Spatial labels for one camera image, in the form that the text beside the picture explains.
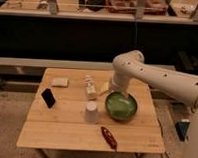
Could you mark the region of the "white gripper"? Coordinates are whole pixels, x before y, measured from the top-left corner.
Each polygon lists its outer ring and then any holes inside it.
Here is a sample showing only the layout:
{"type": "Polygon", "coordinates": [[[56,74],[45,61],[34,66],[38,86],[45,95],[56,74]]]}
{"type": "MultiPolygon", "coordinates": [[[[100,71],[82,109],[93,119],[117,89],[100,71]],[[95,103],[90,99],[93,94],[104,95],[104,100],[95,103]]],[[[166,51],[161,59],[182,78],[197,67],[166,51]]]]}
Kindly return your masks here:
{"type": "Polygon", "coordinates": [[[109,89],[121,92],[124,97],[128,97],[129,93],[127,92],[127,89],[130,80],[130,77],[115,72],[109,80],[109,89]]]}

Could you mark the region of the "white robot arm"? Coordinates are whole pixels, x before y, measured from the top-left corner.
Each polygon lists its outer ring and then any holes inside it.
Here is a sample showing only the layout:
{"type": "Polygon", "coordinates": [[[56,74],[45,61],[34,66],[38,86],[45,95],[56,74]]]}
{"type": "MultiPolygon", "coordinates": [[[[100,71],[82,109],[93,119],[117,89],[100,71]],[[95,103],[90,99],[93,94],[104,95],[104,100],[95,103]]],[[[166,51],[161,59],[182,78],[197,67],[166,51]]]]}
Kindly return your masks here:
{"type": "Polygon", "coordinates": [[[196,113],[189,124],[189,138],[181,158],[198,158],[198,76],[146,65],[144,61],[144,55],[138,50],[117,55],[112,61],[114,74],[109,88],[126,92],[129,81],[137,78],[192,107],[196,113]]]}

